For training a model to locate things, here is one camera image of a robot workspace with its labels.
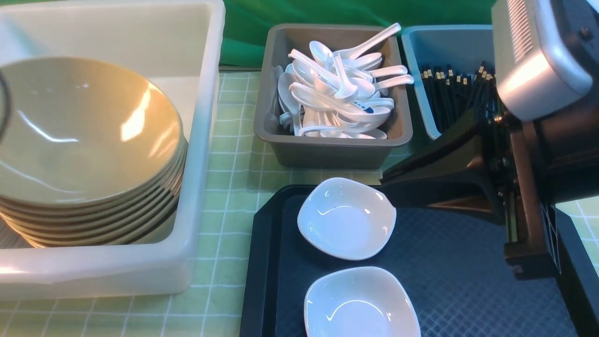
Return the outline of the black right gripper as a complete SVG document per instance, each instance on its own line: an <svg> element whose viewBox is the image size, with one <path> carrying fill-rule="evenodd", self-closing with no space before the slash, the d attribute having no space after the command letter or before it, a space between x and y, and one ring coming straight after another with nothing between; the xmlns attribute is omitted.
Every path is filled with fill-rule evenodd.
<svg viewBox="0 0 599 337"><path fill-rule="evenodd" d="M469 109L384 171L380 190L395 207L482 220L503 220L505 210L504 256L515 277L552 278L562 271L555 205L598 194L598 109L566 108L528 122L503 109L494 126L482 109ZM497 141L507 147L503 198Z"/></svg>

